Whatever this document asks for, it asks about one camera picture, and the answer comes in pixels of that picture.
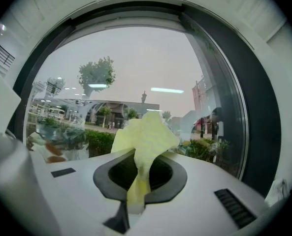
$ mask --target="yellow tissue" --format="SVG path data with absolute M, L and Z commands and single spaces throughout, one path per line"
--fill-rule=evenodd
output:
M 117 131 L 111 152 L 134 148 L 138 169 L 127 192 L 129 213 L 143 211 L 144 196 L 150 193 L 149 171 L 155 158 L 179 143 L 179 139 L 162 123 L 158 112 L 148 112 L 142 119 L 131 119 L 123 130 Z

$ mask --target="ceiling light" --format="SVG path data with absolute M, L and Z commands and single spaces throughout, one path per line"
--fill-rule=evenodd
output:
M 162 112 L 162 110 L 158 110 L 158 109 L 147 109 L 147 111 L 158 111 L 158 112 Z
M 151 88 L 151 91 L 157 91 L 157 92 L 173 92 L 173 93 L 184 93 L 183 90 L 177 90 L 177 89 L 165 89 L 165 88 Z
M 93 88 L 93 89 L 105 89 L 108 88 L 107 84 L 88 84 L 89 87 Z

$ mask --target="sky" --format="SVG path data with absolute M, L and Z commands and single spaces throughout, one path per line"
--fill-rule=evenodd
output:
M 54 51 L 40 68 L 34 81 L 48 78 L 65 79 L 65 87 L 55 98 L 81 99 L 78 83 L 79 67 L 110 56 L 115 82 L 100 92 L 92 92 L 90 100 L 141 102 L 159 104 L 160 110 L 172 117 L 183 117 L 194 110 L 192 88 L 202 77 L 197 57 L 185 34 L 147 27 L 108 29 L 83 36 Z M 183 90 L 183 94 L 156 92 L 151 88 Z M 37 98 L 45 96 L 38 93 Z

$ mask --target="glass window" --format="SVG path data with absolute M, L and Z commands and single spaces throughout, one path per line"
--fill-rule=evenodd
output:
M 27 111 L 39 111 L 25 121 L 28 148 L 42 144 L 38 132 L 62 161 L 107 154 L 130 119 L 156 111 L 180 140 L 170 151 L 237 176 L 246 143 L 243 97 L 221 50 L 196 28 L 110 29 L 55 50 L 34 80 Z

